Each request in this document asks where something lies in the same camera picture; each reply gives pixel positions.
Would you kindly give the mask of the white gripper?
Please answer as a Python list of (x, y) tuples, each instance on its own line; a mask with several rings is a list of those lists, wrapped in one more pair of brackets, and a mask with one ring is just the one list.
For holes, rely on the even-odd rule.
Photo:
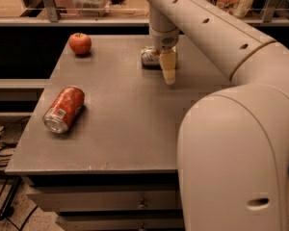
[[(152, 37), (153, 46), (157, 50), (173, 48), (179, 40), (179, 30), (174, 29), (170, 32), (159, 32), (153, 28), (149, 29)], [(160, 53), (159, 63), (162, 68), (163, 77), (168, 85), (175, 83), (176, 53), (173, 49), (164, 49)]]

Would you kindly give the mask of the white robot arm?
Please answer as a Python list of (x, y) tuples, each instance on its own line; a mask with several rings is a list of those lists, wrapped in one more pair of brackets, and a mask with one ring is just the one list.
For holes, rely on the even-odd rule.
[(289, 50), (205, 0), (146, 1), (156, 47), (181, 30), (233, 85), (180, 125), (186, 231), (288, 231)]

